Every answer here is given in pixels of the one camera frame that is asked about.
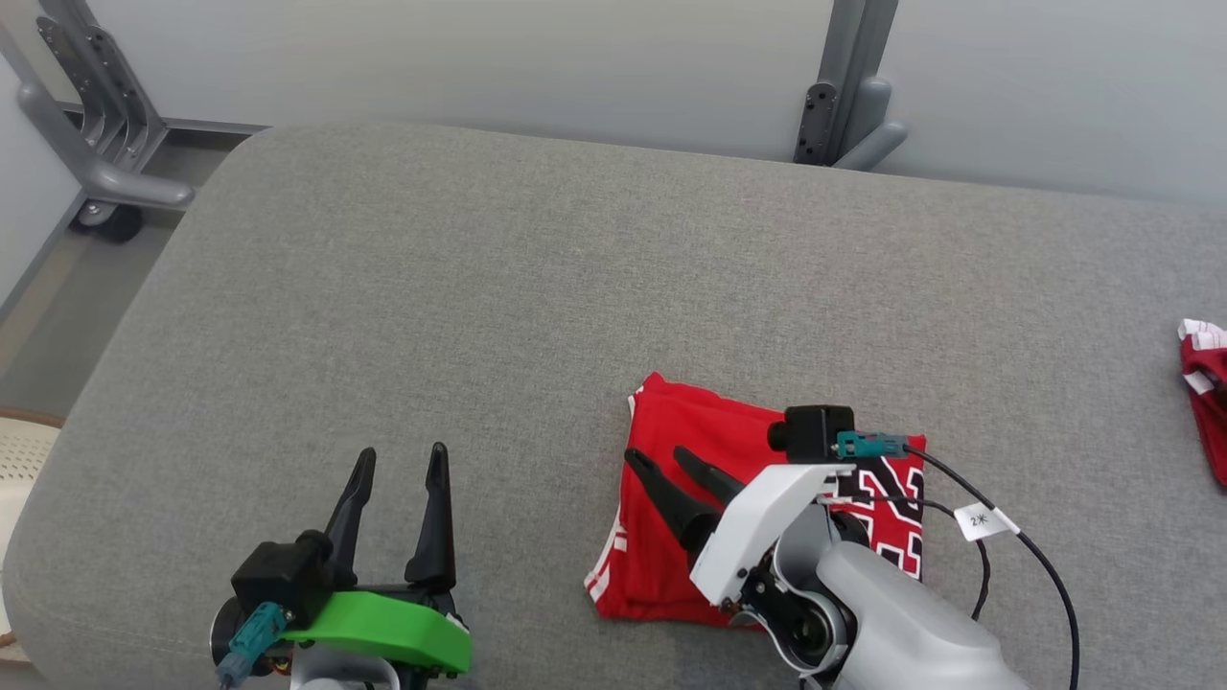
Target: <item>teal cable connector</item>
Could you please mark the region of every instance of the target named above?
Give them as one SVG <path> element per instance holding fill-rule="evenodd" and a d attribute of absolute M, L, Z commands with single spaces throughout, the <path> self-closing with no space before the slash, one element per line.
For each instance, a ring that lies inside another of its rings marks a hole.
<path fill-rule="evenodd" d="M 281 638 L 286 622 L 286 614 L 272 602 L 255 608 L 231 640 L 229 653 L 217 664 L 217 680 L 222 690 L 238 688 L 252 675 L 255 663 Z"/>
<path fill-rule="evenodd" d="M 836 435 L 836 454 L 840 458 L 906 458 L 907 436 L 840 431 Z"/>

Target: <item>caster wheel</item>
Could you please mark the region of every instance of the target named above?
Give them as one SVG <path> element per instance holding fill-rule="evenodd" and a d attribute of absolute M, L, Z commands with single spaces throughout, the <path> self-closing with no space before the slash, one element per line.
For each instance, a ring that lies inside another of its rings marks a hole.
<path fill-rule="evenodd" d="M 145 222 L 145 217 L 141 214 L 140 207 L 119 205 L 112 211 L 110 217 L 102 221 L 98 225 L 82 225 L 80 222 L 74 222 L 72 227 L 82 232 L 92 232 L 101 239 L 112 242 L 114 244 L 123 244 L 129 239 L 136 237 L 136 233 L 141 231 L 141 225 Z"/>

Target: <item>gray tabletop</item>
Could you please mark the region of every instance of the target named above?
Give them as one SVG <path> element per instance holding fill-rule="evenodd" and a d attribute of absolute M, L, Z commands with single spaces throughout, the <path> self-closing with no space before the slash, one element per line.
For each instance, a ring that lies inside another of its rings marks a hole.
<path fill-rule="evenodd" d="M 626 395 L 650 371 L 925 433 L 1065 576 L 1083 688 L 1207 688 L 1227 497 L 1179 377 L 1227 323 L 1227 214 L 422 125 L 272 130 L 210 180 L 72 410 L 4 572 L 71 688 L 207 686 L 254 544 L 380 452 L 357 571 L 395 582 L 452 449 L 458 688 L 790 688 L 766 637 L 598 619 Z M 930 497 L 971 502 L 944 478 Z M 926 582 L 975 550 L 926 517 Z M 1056 593 L 990 544 L 983 621 L 1065 683 Z"/>

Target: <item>cable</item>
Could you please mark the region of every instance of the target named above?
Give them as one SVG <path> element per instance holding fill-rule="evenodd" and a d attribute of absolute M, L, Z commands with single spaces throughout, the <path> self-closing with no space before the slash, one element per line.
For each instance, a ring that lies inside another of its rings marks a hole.
<path fill-rule="evenodd" d="M 974 496 L 977 501 L 984 503 L 985 508 L 990 511 L 996 510 L 996 506 L 993 503 L 993 501 L 989 501 L 989 498 L 984 494 L 980 494 L 979 489 L 972 486 L 971 481 L 967 481 L 957 471 L 946 467 L 946 463 L 939 460 L 937 458 L 934 458 L 933 455 L 925 453 L 924 451 L 918 451 L 912 446 L 904 444 L 903 451 L 923 459 L 925 463 L 937 468 L 942 474 L 945 474 L 950 479 L 953 479 L 956 484 L 958 484 L 960 486 L 963 487 L 963 490 Z M 1036 543 L 1032 541 L 1031 538 L 1027 537 L 1027 534 L 1023 533 L 1021 529 L 1018 532 L 1015 532 L 1015 535 L 1018 538 L 1020 541 L 1022 541 L 1022 545 L 1026 546 L 1027 550 L 1029 550 L 1032 555 L 1036 556 L 1036 560 L 1039 561 L 1039 565 L 1044 566 L 1044 571 L 1048 572 L 1048 577 L 1050 577 L 1053 580 L 1053 584 L 1056 586 L 1056 593 L 1060 594 L 1061 597 L 1061 604 L 1065 607 L 1065 616 L 1069 618 L 1070 621 L 1070 690 L 1077 690 L 1077 675 L 1082 658 L 1082 648 L 1081 648 L 1082 643 L 1079 638 L 1077 614 L 1074 613 L 1074 602 L 1070 600 L 1070 593 L 1067 589 L 1065 589 L 1065 582 L 1061 581 L 1061 576 L 1056 573 L 1056 568 L 1053 567 L 1052 561 L 1048 560 L 1048 556 L 1044 555 L 1044 552 L 1039 549 L 1039 546 L 1037 546 Z"/>
<path fill-rule="evenodd" d="M 928 498 L 912 498 L 909 496 L 858 496 L 852 498 L 853 502 L 890 502 L 890 503 L 919 503 L 921 506 L 935 508 L 950 516 L 951 519 L 956 521 L 955 511 L 939 503 L 937 501 L 930 501 Z M 984 548 L 984 540 L 977 539 L 975 546 L 980 551 L 980 595 L 975 599 L 975 608 L 972 609 L 972 620 L 980 620 L 980 610 L 984 609 L 984 603 L 989 600 L 989 577 L 993 575 L 993 566 L 989 565 L 989 551 Z"/>

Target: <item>red cloth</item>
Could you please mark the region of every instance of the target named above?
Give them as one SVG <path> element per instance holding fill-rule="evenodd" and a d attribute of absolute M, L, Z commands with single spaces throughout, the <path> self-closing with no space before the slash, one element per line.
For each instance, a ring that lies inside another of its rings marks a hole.
<path fill-rule="evenodd" d="M 782 413 L 720 398 L 710 390 L 670 383 L 659 373 L 643 382 L 631 398 L 628 447 L 643 451 L 671 481 L 713 506 L 719 503 L 698 487 L 674 460 L 674 447 L 685 446 L 703 460 L 742 483 L 768 464 L 782 464 L 784 453 L 767 446 L 767 427 Z M 923 436 L 908 442 L 924 449 Z M 840 496 L 906 494 L 920 497 L 923 463 L 917 457 L 881 460 L 843 478 Z M 898 503 L 837 506 L 861 518 L 871 546 L 913 577 L 920 576 L 920 507 Z M 596 610 L 605 618 L 682 620 L 724 626 L 728 616 L 708 604 L 690 581 L 687 555 L 674 539 L 634 473 L 622 467 L 621 506 L 596 566 L 584 580 Z"/>
<path fill-rule="evenodd" d="M 1210 462 L 1218 484 L 1227 486 L 1227 347 L 1194 350 L 1193 336 L 1180 340 L 1180 371 L 1184 374 L 1201 373 L 1211 377 L 1215 387 L 1199 393 L 1189 390 L 1193 417 L 1201 436 L 1201 449 Z"/>

